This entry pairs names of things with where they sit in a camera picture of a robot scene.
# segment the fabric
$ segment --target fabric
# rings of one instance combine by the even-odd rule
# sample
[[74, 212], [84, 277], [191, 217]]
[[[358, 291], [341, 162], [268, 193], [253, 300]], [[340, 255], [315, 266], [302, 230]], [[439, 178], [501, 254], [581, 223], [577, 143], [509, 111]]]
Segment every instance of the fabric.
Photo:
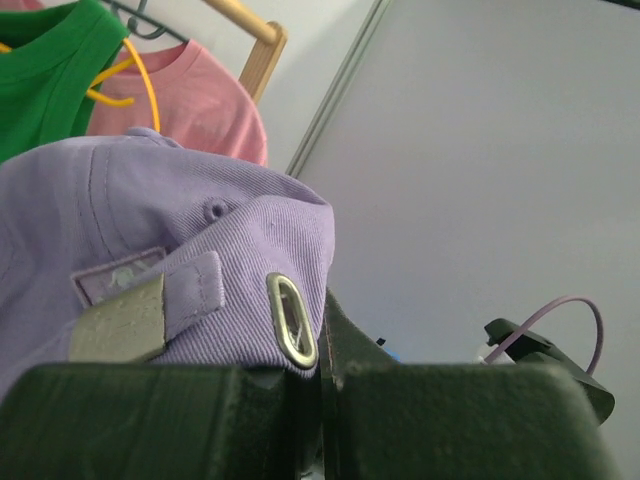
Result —
[[85, 308], [78, 278], [157, 248], [166, 256], [104, 292], [165, 274], [168, 343], [153, 362], [312, 374], [278, 346], [266, 278], [297, 285], [317, 339], [331, 206], [293, 178], [138, 128], [45, 145], [0, 168], [0, 396], [28, 368], [67, 360]]
[[0, 13], [0, 162], [30, 148], [84, 135], [91, 81], [127, 30], [95, 0]]
[[[163, 135], [185, 148], [266, 164], [266, 134], [256, 105], [202, 45], [191, 40], [141, 57], [158, 98]], [[126, 108], [96, 105], [88, 135], [122, 135], [130, 127], [152, 125], [136, 66], [108, 78], [101, 91], [112, 98], [133, 97], [135, 103]]]

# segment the wooden rack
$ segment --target wooden rack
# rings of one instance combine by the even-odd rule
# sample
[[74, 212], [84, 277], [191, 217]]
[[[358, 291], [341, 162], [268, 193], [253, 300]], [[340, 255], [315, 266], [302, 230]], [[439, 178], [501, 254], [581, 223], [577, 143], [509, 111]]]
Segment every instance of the wooden rack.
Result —
[[239, 0], [203, 1], [256, 38], [240, 83], [258, 103], [287, 43], [287, 31], [276, 22], [262, 20]]

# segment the cap label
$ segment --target cap label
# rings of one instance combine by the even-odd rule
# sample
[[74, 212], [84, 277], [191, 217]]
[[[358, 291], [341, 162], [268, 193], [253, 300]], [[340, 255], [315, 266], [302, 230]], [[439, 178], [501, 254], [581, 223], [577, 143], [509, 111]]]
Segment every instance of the cap label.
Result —
[[135, 277], [165, 256], [164, 248], [152, 248], [122, 260], [75, 272], [71, 275], [71, 281], [82, 304], [90, 307], [102, 302], [107, 293], [118, 293], [129, 288]]
[[144, 362], [165, 348], [164, 274], [87, 308], [76, 322], [70, 362]]

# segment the lavender baseball cap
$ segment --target lavender baseball cap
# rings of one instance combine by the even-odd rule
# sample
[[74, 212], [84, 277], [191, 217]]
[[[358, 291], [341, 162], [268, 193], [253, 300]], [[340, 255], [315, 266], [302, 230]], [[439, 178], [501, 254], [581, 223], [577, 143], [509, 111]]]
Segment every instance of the lavender baseball cap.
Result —
[[305, 185], [149, 129], [14, 157], [0, 168], [0, 397], [69, 361], [83, 315], [159, 277], [166, 345], [151, 362], [311, 376], [274, 332], [269, 278], [297, 287], [315, 342], [333, 249], [332, 208]]

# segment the metal buckle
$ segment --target metal buckle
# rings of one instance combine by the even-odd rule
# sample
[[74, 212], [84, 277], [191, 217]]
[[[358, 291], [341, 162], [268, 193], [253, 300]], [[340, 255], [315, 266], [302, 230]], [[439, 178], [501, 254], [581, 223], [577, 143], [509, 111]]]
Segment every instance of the metal buckle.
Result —
[[267, 291], [280, 349], [294, 365], [310, 370], [318, 362], [318, 347], [300, 291], [281, 273], [267, 275]]

